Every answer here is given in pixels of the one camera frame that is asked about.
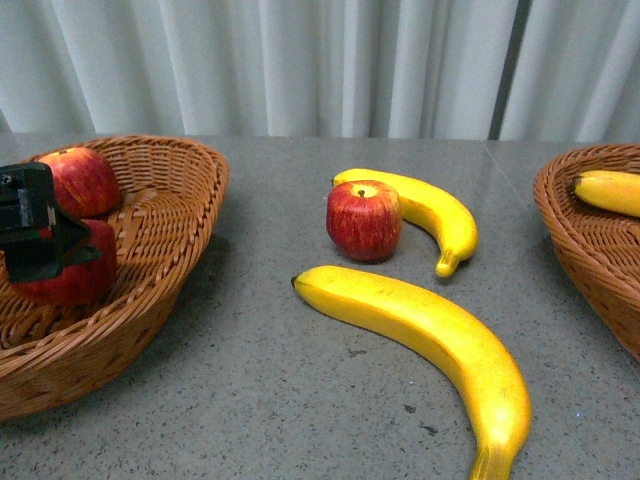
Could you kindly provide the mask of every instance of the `wicker basket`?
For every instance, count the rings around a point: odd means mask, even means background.
[[[640,145],[599,145],[560,155],[538,172],[534,197],[562,267],[640,361],[640,219],[591,207],[575,196],[573,179],[593,169],[640,173]]]
[[[70,402],[122,373],[165,323],[225,195],[225,158],[198,142],[135,135],[77,145],[107,158],[123,192],[121,208],[103,217],[116,233],[117,280],[84,307],[34,305],[0,281],[0,420]],[[4,268],[0,257],[0,278]]]

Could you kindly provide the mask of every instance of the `table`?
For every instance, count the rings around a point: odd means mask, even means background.
[[[90,138],[3,133],[0,164]],[[502,339],[534,409],[512,479],[640,479],[640,365],[562,271],[532,196],[542,165],[578,145],[196,139],[225,155],[230,184],[166,326],[104,388],[0,424],[1,478],[467,478],[475,438],[448,379],[291,288],[339,264],[431,289]],[[326,197],[355,166],[455,194],[476,217],[476,255],[439,280],[435,241],[407,224],[387,262],[341,257]]]

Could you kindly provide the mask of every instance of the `banana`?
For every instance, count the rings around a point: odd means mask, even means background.
[[[471,420],[477,453],[471,480],[506,480],[531,425],[522,374],[500,340],[462,307],[403,281],[325,265],[291,280],[330,317],[414,350],[453,382]]]
[[[462,260],[478,247],[478,227],[473,215],[457,198],[427,182],[395,173],[353,168],[333,178],[333,185],[354,180],[378,180],[392,186],[400,195],[402,217],[414,223],[438,242],[440,258],[435,272],[450,277]]]
[[[578,174],[574,190],[578,198],[595,207],[640,217],[640,175],[589,170]]]

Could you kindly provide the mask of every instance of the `red apple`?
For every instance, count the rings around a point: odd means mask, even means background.
[[[13,283],[23,298],[48,305],[83,305],[100,300],[116,281],[116,237],[113,227],[101,220],[84,220],[91,230],[89,245],[102,256],[65,267],[57,277],[33,282]]]
[[[51,167],[57,202],[77,218],[94,217],[120,203],[120,188],[111,164],[87,147],[50,153],[38,161]]]
[[[352,260],[371,262],[390,256],[400,240],[402,211],[398,192],[375,180],[345,182],[327,198],[327,232]]]

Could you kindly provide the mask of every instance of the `fake fruit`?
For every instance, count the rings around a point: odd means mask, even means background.
[[[393,187],[400,195],[403,218],[436,239],[440,258],[435,272],[439,277],[453,275],[458,264],[476,251],[478,227],[475,219],[450,193],[415,178],[365,168],[341,172],[333,178],[333,184],[362,180],[377,180]]]
[[[69,148],[38,161],[51,167],[56,201],[73,216],[94,217],[120,203],[115,173],[99,152],[87,147]]]
[[[327,198],[326,227],[352,260],[382,260],[393,253],[402,231],[398,192],[374,180],[338,185]]]
[[[344,267],[312,268],[292,284],[325,315],[395,340],[442,370],[476,435],[469,478],[509,478],[529,435],[531,401],[515,360],[480,320],[424,288]]]
[[[100,250],[97,260],[65,267],[57,277],[12,283],[22,298],[47,305],[83,305],[100,300],[116,281],[116,237],[113,227],[101,220],[84,220],[91,230],[88,245]]]
[[[640,217],[640,175],[613,170],[589,170],[574,181],[578,198],[594,207]]]

